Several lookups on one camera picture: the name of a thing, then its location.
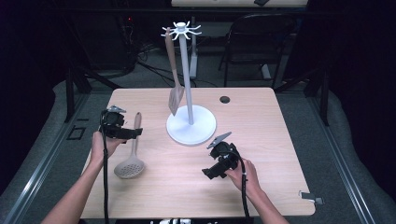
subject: wooden table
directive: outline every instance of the wooden table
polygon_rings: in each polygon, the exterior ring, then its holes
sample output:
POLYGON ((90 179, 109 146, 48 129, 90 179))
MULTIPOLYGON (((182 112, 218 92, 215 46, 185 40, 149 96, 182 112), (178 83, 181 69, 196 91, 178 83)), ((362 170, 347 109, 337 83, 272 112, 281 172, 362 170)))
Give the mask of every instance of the wooden table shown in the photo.
MULTIPOLYGON (((305 7, 308 0, 270 0, 265 7, 305 7)), ((172 0, 172 7, 260 7, 254 0, 172 0)))
MULTIPOLYGON (((309 216, 315 206, 299 197, 309 192, 278 102, 269 88, 191 89, 192 102, 210 110, 217 129, 206 143, 184 147, 167 134, 170 89, 115 90, 108 105, 126 109, 124 128, 134 127, 134 116, 142 113, 143 134, 137 157, 145 170, 134 179, 120 179, 113 171, 129 158, 131 141, 119 146, 108 161, 109 216, 114 218, 243 217, 241 192, 226 177, 210 180, 202 169, 214 161, 206 149, 218 135, 234 143, 242 157, 256 165, 262 188, 284 216, 309 216), (219 98, 228 96, 231 102, 219 98)), ((82 218, 101 218, 103 174, 99 174, 82 218)), ((248 202, 252 216, 258 213, 248 202)))

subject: slotted spatula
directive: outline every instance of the slotted spatula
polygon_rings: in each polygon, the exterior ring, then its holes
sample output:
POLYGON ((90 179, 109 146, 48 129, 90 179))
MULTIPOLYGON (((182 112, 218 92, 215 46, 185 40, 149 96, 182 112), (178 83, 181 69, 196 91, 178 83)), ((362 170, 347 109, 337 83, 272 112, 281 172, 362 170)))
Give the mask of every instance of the slotted spatula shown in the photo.
POLYGON ((183 98, 184 94, 184 87, 180 85, 177 77, 177 69, 176 69, 176 58, 175 58, 175 47, 173 44, 172 37, 169 35, 170 28, 166 29, 165 33, 165 44, 166 44, 166 51, 168 52, 169 62, 172 68, 172 74, 175 80, 175 87, 172 88, 171 93, 169 95, 169 108, 173 115, 176 114, 178 105, 180 104, 181 99, 183 98))

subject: white utensil stand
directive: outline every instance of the white utensil stand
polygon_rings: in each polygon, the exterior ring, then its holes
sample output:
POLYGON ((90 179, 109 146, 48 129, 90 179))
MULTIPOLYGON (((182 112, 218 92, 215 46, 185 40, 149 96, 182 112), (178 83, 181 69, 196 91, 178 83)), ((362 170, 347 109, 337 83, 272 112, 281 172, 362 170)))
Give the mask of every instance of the white utensil stand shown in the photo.
POLYGON ((181 145, 197 146, 207 141, 213 135, 217 124, 212 112, 200 105, 192 104, 186 38, 189 39, 187 33, 199 35, 200 33, 194 33, 191 30, 196 30, 201 26, 188 28, 189 24, 190 22, 187 22, 187 24, 185 22, 174 23, 176 28, 170 30, 170 35, 176 34, 176 37, 172 40, 176 40, 179 37, 187 105, 179 108, 174 116, 172 113, 169 115, 166 121, 166 131, 181 145))

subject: gray carpet floor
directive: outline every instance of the gray carpet floor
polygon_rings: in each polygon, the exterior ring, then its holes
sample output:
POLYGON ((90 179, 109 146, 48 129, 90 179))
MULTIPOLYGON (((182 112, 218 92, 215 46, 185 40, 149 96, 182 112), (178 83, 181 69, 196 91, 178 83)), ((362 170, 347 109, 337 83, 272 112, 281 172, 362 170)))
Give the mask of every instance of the gray carpet floor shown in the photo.
MULTIPOLYGON (((204 40, 199 48, 198 75, 191 83, 192 87, 221 87, 223 71, 218 71, 221 50, 219 46, 204 40)), ((140 62, 153 67, 170 70, 166 52, 163 49, 152 49, 140 55, 140 62)), ((181 62, 177 61, 178 71, 181 62)), ((233 67, 230 69, 229 86, 270 86, 271 82, 260 79, 261 72, 256 66, 233 67)), ((170 73, 157 70, 162 76, 171 77, 170 73)), ((111 78, 113 82, 125 88, 162 88, 173 83, 163 79, 159 74, 149 71, 142 65, 137 65, 134 71, 126 76, 114 76, 116 72, 101 71, 101 75, 111 78)), ((91 136, 99 123, 100 111, 106 108, 111 89, 100 82, 90 79, 93 91, 89 95, 76 91, 76 101, 80 102, 80 110, 67 125, 65 118, 65 87, 61 83, 54 88, 57 98, 35 145, 27 156, 21 169, 0 197, 0 221, 5 222, 10 212, 19 203, 23 189, 35 172, 35 168, 42 162, 43 156, 57 147, 59 151, 54 156, 53 164, 46 173, 42 183, 37 185, 37 192, 21 212, 20 223, 39 223, 53 205, 78 179, 88 156, 91 146, 91 136), (84 130, 79 140, 73 139, 73 127, 84 130), (54 139, 64 132, 59 142, 54 139)), ((317 205, 317 211, 310 217, 287 217, 290 223, 373 223, 372 220, 361 219, 356 204, 351 200, 350 192, 346 188, 345 180, 339 174, 332 157, 332 146, 323 132, 321 121, 317 117, 317 99, 305 98, 302 92, 304 83, 300 83, 287 92, 278 93, 277 100, 291 140, 302 165, 308 187, 316 196, 322 197, 323 205, 317 205)), ((347 119, 337 98, 331 94, 329 102, 329 131, 332 132, 337 146, 339 146, 346 164, 354 180, 360 188, 361 197, 374 218, 375 223, 396 223, 396 205, 394 201, 382 191, 371 178, 369 172, 361 164, 353 145, 347 119)), ((103 223, 100 219, 87 220, 88 223, 103 223)))

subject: dark background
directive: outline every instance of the dark background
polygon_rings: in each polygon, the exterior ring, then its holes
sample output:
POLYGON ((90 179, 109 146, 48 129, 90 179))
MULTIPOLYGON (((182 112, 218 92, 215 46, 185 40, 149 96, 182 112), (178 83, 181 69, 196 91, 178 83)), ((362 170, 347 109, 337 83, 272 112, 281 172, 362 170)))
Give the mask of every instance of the dark background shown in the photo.
MULTIPOLYGON (((48 15, 42 8, 114 7, 115 3, 117 7, 169 7, 169 2, 19 0, 0 3, 0 91, 4 102, 1 114, 6 121, 1 125, 0 135, 0 192, 18 171, 37 138, 54 102, 52 88, 65 79, 70 65, 131 71, 142 42, 159 39, 149 27, 170 22, 161 15, 151 19, 133 17, 131 23, 125 22, 128 17, 105 15, 96 15, 96 19, 83 15, 62 18, 48 15), (137 36, 133 36, 133 44, 125 38, 129 33, 120 29, 123 24, 134 27, 137 36), (97 51, 89 55, 86 49, 97 51)), ((392 23, 396 20, 392 4, 369 0, 310 0, 307 11, 349 13, 350 9, 354 9, 358 19, 346 33, 340 34, 345 25, 343 20, 303 20, 285 77, 298 77, 317 67, 332 47, 333 38, 345 38, 345 48, 337 49, 336 60, 328 69, 330 88, 346 112, 361 161, 378 185, 395 199, 396 26, 392 23)))

